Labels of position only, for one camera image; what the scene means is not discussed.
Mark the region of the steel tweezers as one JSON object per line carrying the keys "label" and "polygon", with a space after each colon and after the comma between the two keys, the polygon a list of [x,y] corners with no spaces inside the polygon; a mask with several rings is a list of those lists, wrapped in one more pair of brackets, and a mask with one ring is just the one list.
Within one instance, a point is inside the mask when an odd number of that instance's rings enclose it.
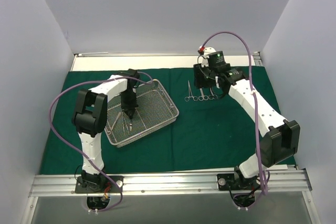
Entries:
{"label": "steel tweezers", "polygon": [[119,113],[117,114],[117,116],[116,116],[116,118],[114,119],[113,123],[110,125],[110,131],[112,131],[112,130],[114,129],[114,127],[115,127],[115,125],[116,125],[116,123],[117,123],[117,121],[118,121],[118,119],[120,118],[121,115],[122,115],[121,112],[119,112]]}

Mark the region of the steel surgical scissors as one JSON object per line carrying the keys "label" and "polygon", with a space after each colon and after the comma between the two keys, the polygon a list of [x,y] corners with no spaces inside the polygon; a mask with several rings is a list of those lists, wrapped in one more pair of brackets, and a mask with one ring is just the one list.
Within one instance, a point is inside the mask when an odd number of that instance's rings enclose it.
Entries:
{"label": "steel surgical scissors", "polygon": [[192,89],[189,80],[187,81],[187,86],[188,86],[188,95],[184,98],[185,102],[198,101],[198,97],[192,94]]}

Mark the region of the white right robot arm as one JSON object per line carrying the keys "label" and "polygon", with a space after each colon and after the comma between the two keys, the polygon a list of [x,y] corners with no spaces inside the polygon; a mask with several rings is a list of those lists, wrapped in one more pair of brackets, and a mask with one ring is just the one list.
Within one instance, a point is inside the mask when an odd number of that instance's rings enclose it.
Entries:
{"label": "white right robot arm", "polygon": [[261,137],[255,153],[235,168],[233,182],[244,189],[251,184],[252,178],[297,153],[300,125],[274,110],[250,84],[250,76],[241,68],[231,67],[222,51],[203,47],[200,57],[194,65],[195,86],[198,89],[218,88],[223,96],[234,99],[253,120],[257,136]]}

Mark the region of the steel surgical forceps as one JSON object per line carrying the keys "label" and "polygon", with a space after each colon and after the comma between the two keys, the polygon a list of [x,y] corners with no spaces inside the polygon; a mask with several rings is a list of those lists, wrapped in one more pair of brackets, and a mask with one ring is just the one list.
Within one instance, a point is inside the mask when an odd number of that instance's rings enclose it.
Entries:
{"label": "steel surgical forceps", "polygon": [[213,91],[213,88],[209,88],[210,94],[208,95],[209,100],[217,100],[218,96],[217,94]]}

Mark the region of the dark green surgical cloth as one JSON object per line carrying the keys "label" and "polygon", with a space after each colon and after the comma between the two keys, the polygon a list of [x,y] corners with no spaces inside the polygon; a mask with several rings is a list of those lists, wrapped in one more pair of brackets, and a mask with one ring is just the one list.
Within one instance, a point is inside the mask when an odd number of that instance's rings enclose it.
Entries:
{"label": "dark green surgical cloth", "polygon": [[[91,88],[94,80],[105,80],[111,71],[73,71],[66,76],[67,91],[56,106],[53,119],[56,132],[50,132],[40,167],[42,175],[74,174],[82,164],[78,153],[80,138],[71,123],[79,88]],[[191,68],[146,69],[143,79],[158,79],[179,110],[175,122],[131,144],[117,148],[105,135],[101,138],[102,157],[109,174],[171,172],[178,170],[235,167],[255,152],[255,125],[232,98],[189,101],[192,94]]]}

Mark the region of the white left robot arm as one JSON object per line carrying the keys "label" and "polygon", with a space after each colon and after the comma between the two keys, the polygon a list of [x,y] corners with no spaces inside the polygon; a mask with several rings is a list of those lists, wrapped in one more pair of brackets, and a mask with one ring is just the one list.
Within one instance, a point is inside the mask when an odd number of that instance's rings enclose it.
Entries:
{"label": "white left robot arm", "polygon": [[101,175],[104,162],[101,155],[101,133],[107,124],[108,102],[121,98],[121,110],[131,120],[138,107],[135,86],[140,74],[134,69],[120,72],[91,89],[78,92],[72,123],[82,143],[83,158],[81,178],[94,192],[105,188],[106,179]]}

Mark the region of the steel wire mesh tray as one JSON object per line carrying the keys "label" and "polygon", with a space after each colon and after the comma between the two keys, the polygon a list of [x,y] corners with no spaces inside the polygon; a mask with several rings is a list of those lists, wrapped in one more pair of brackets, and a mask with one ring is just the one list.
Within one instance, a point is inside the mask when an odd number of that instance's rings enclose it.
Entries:
{"label": "steel wire mesh tray", "polygon": [[[154,79],[151,84],[142,84],[135,91],[138,107],[132,119],[132,132],[129,131],[128,116],[122,112],[120,96],[108,102],[105,133],[110,144],[115,147],[137,141],[173,123],[179,115],[178,108],[159,80]],[[110,125],[119,112],[122,115],[110,131]]]}

